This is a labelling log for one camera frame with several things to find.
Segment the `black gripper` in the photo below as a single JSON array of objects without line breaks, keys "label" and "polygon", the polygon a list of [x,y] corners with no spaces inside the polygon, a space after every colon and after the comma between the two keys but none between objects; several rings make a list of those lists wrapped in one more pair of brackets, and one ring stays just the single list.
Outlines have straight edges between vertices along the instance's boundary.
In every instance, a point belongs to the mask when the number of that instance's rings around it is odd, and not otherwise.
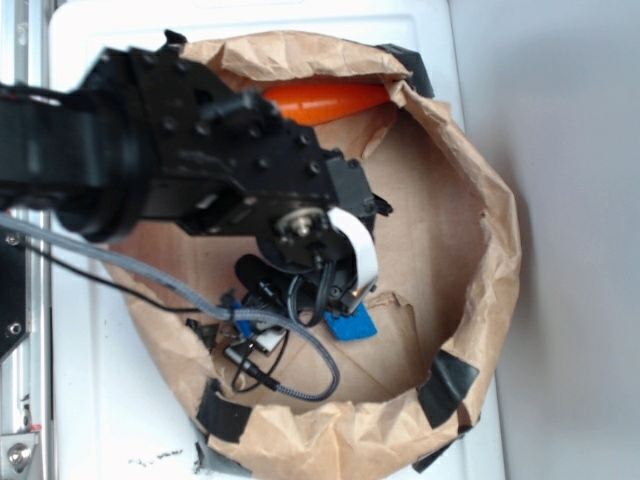
[{"label": "black gripper", "polygon": [[251,213],[234,226],[256,239],[265,263],[280,276],[310,284],[318,309],[355,313],[378,280],[374,207],[299,207]]}]

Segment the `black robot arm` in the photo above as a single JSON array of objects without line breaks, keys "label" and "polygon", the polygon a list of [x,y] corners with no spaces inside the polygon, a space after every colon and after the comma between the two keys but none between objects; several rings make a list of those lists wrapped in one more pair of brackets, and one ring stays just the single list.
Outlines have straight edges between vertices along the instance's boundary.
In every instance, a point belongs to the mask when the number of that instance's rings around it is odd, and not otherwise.
[{"label": "black robot arm", "polygon": [[94,243],[141,221],[251,236],[347,315],[375,287],[375,219],[391,210],[359,162],[173,46],[106,49],[68,93],[3,86],[1,205],[53,211]]}]

